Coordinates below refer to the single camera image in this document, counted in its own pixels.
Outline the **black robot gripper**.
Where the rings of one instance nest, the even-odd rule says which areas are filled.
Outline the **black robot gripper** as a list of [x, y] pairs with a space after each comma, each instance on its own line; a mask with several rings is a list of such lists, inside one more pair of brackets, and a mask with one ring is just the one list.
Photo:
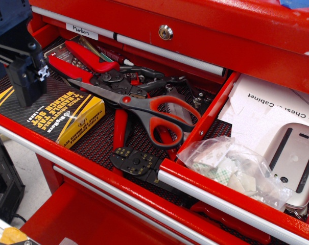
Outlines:
[[42, 48], [28, 31], [33, 17], [28, 1], [0, 1], [0, 62], [21, 107], [29, 107], [46, 93], [48, 66]]

